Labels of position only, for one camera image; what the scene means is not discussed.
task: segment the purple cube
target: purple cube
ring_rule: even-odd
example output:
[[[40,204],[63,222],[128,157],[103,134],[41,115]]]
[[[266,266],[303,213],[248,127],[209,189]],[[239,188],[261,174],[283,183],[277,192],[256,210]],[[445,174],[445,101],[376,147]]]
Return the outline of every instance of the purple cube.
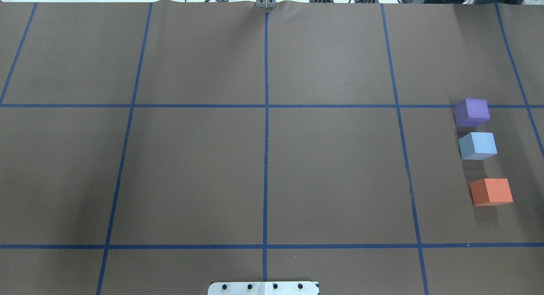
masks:
[[[478,127],[491,119],[485,99],[464,99],[455,106],[454,113],[457,126]]]

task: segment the light blue cube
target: light blue cube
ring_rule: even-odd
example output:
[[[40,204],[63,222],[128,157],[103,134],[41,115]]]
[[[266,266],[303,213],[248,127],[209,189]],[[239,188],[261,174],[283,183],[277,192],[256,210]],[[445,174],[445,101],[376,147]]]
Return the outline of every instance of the light blue cube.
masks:
[[[471,132],[459,139],[461,158],[465,160],[485,160],[497,154],[495,137],[490,132]]]

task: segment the orange cube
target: orange cube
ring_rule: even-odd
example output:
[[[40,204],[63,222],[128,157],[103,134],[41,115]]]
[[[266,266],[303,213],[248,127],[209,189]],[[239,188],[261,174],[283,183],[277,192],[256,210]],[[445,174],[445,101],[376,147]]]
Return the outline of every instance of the orange cube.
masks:
[[[513,202],[508,179],[485,178],[470,184],[474,206],[498,206]]]

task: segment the white metal plate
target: white metal plate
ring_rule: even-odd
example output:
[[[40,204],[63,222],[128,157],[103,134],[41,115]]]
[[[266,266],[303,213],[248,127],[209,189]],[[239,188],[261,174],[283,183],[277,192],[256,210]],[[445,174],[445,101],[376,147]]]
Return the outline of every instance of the white metal plate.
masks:
[[[208,295],[319,295],[315,281],[212,283]]]

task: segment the colored block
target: colored block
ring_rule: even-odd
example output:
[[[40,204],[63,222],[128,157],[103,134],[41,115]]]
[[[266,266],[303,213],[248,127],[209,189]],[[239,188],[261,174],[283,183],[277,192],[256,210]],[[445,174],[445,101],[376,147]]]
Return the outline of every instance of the colored block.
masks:
[[[481,179],[470,184],[474,206],[498,206],[513,202],[508,179]]]
[[[471,132],[459,139],[461,158],[465,160],[485,160],[497,154],[495,137],[490,132]]]
[[[463,99],[453,112],[457,126],[478,127],[491,119],[485,99]]]

